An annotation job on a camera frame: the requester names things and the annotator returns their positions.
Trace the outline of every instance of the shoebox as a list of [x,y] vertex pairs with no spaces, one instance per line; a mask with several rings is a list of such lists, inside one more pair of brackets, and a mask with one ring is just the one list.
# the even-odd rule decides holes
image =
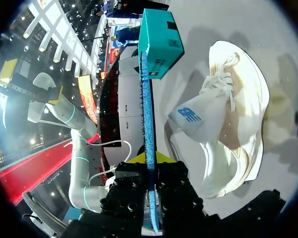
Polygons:
[[184,55],[183,44],[169,11],[145,9],[139,36],[141,52],[147,52],[149,79],[162,79]]

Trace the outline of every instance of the white table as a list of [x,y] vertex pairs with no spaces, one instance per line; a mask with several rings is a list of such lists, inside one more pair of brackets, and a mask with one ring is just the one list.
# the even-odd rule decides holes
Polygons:
[[161,81],[152,82],[158,151],[171,158],[177,151],[199,193],[205,170],[203,151],[167,115],[199,93],[209,73],[210,46],[217,40],[232,42],[259,65],[270,90],[283,89],[291,106],[264,125],[265,151],[258,178],[222,198],[205,200],[205,210],[223,218],[260,192],[274,188],[289,201],[298,187],[294,123],[298,106],[298,37],[292,26],[268,0],[171,0],[169,11],[178,26],[185,55]]

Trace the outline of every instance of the blue logo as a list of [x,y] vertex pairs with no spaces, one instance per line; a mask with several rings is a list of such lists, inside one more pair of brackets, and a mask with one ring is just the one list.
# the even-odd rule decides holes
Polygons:
[[199,116],[196,116],[195,113],[189,108],[179,109],[178,112],[186,117],[188,122],[200,121],[202,120]]

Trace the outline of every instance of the shoelace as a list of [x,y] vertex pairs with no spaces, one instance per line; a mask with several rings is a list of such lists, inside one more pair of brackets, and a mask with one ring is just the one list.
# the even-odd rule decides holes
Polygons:
[[225,73],[224,69],[229,66],[234,66],[238,63],[238,57],[236,54],[232,55],[223,65],[220,65],[220,67],[217,67],[217,71],[213,76],[207,76],[204,80],[204,83],[202,85],[202,89],[200,90],[200,93],[206,92],[208,90],[211,90],[213,87],[217,87],[221,89],[225,96],[229,98],[230,101],[230,110],[231,112],[235,111],[235,102],[233,99],[233,80],[231,78],[231,73]]

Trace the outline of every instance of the blue sponge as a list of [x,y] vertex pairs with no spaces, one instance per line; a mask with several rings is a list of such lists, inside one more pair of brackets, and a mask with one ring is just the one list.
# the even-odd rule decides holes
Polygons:
[[140,77],[142,81],[143,112],[144,112],[144,133],[145,133],[145,152],[146,164],[149,172],[149,208],[150,218],[153,230],[158,233],[158,216],[156,212],[156,199],[154,188],[154,167],[155,167],[155,149],[154,149],[154,127],[151,101],[151,89],[147,66],[147,54],[141,52]]

